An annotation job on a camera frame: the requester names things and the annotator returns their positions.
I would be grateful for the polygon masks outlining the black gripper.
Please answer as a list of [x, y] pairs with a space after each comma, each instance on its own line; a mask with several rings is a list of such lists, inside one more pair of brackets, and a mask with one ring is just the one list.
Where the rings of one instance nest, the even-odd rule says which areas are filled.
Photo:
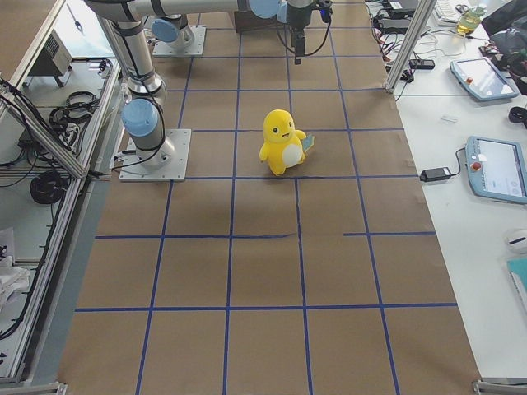
[[287, 4], [287, 25], [292, 35], [294, 50], [294, 64], [300, 65], [305, 57], [305, 32], [304, 29], [310, 24], [309, 3]]

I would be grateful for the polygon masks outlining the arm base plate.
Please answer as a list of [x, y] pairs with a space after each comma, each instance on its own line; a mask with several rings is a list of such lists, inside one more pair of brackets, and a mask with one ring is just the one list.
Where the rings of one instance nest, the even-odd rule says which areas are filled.
[[190, 129], [166, 129], [164, 144], [151, 157], [151, 153], [138, 150], [130, 137], [127, 149], [134, 151], [134, 153], [124, 157], [119, 180], [123, 182], [184, 181], [190, 141]]
[[156, 21], [152, 26], [152, 33], [156, 38], [154, 57], [188, 58], [203, 55], [206, 26], [186, 26], [177, 29]]

